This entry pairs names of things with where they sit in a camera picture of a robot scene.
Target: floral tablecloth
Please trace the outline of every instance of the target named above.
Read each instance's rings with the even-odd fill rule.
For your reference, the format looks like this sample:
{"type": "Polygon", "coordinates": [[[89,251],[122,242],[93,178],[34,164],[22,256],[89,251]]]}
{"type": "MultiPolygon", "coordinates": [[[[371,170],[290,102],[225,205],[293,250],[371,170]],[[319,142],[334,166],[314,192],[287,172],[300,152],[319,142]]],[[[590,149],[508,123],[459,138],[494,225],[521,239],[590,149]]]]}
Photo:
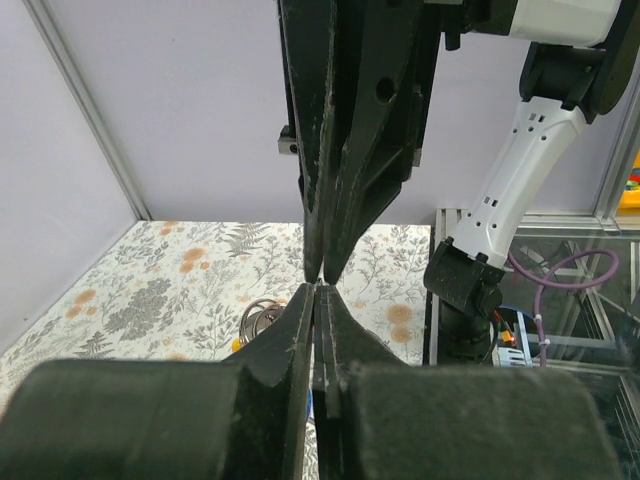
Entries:
{"type": "MultiPolygon", "coordinates": [[[[373,226],[338,284],[355,319],[411,364],[422,361],[429,228],[373,226]]],[[[0,357],[0,405],[52,358],[221,360],[251,301],[286,302],[302,282],[298,224],[139,222],[0,357]]],[[[311,424],[307,434],[311,479],[311,424]]]]}

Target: blue object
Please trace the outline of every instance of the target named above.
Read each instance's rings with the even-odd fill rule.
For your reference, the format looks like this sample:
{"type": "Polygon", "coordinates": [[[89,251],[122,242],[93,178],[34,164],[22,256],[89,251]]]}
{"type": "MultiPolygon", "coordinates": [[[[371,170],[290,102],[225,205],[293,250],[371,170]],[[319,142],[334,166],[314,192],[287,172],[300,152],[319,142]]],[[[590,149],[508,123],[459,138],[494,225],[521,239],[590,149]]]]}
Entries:
{"type": "Polygon", "coordinates": [[[311,390],[309,390],[309,394],[307,395],[307,421],[309,420],[309,416],[311,415],[311,390]]]}

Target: orange flower print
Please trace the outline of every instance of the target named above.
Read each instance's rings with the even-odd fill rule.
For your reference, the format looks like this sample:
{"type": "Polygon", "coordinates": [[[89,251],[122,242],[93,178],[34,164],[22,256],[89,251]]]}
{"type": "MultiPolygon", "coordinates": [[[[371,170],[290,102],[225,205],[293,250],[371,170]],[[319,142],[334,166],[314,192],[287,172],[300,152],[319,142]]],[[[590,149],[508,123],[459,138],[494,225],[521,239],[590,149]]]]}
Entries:
{"type": "Polygon", "coordinates": [[[396,343],[407,343],[411,340],[411,332],[407,327],[395,327],[391,330],[391,340],[396,343]]]}
{"type": "Polygon", "coordinates": [[[185,362],[187,360],[187,356],[184,353],[170,353],[167,355],[167,360],[173,360],[174,362],[185,362]]]}
{"type": "Polygon", "coordinates": [[[204,255],[204,248],[192,248],[187,250],[184,254],[185,262],[195,262],[196,260],[200,260],[200,258],[204,255]]]}
{"type": "Polygon", "coordinates": [[[396,303],[387,309],[387,320],[395,325],[404,325],[411,319],[412,314],[408,305],[396,303]]]}
{"type": "Polygon", "coordinates": [[[189,273],[191,270],[193,270],[193,262],[184,262],[184,263],[180,266],[180,273],[182,273],[182,274],[187,274],[187,273],[189,273]]]}
{"type": "Polygon", "coordinates": [[[76,297],[75,303],[78,305],[83,305],[88,301],[93,300],[93,297],[95,296],[96,296],[96,291],[93,288],[90,288],[89,290],[85,290],[80,295],[78,295],[76,297]]]}
{"type": "Polygon", "coordinates": [[[78,316],[78,314],[81,311],[82,311],[82,307],[80,305],[74,305],[69,310],[67,310],[67,313],[65,314],[65,317],[67,317],[67,318],[75,318],[75,317],[78,316]]]}

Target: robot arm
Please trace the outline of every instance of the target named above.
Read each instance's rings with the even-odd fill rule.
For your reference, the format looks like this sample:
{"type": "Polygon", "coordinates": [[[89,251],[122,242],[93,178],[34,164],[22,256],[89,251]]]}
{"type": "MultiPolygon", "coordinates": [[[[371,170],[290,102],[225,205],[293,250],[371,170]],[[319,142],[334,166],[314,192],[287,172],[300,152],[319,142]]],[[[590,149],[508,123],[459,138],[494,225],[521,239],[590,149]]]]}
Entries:
{"type": "MultiPolygon", "coordinates": [[[[511,36],[553,45],[532,44],[522,102],[498,161],[425,273],[425,286],[467,316],[484,317],[501,304],[497,285],[522,217],[562,153],[628,84],[638,2],[591,3],[520,0],[511,16],[502,12],[511,36]]],[[[491,20],[478,30],[498,33],[491,20]]]]}

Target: white panel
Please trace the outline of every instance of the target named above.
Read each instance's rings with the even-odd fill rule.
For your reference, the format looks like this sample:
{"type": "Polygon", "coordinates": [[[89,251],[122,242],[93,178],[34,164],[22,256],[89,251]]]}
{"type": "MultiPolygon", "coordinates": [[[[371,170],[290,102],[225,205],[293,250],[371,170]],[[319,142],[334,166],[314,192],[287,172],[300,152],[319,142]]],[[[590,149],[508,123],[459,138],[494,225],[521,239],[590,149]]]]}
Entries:
{"type": "Polygon", "coordinates": [[[620,1],[520,0],[511,36],[552,45],[597,45],[607,38],[620,1]]]}
{"type": "MultiPolygon", "coordinates": [[[[80,70],[160,218],[298,221],[274,1],[50,0],[80,70]]],[[[509,134],[528,43],[468,35],[442,52],[422,166],[382,220],[419,223],[473,200],[509,134]]],[[[538,211],[591,211],[620,110],[598,119],[538,211]]]]}
{"type": "Polygon", "coordinates": [[[455,226],[456,248],[502,268],[522,217],[562,153],[587,126],[579,108],[533,97],[518,105],[510,139],[489,171],[482,195],[455,226]]]}
{"type": "Polygon", "coordinates": [[[26,8],[0,2],[0,351],[134,216],[26,8]]]}

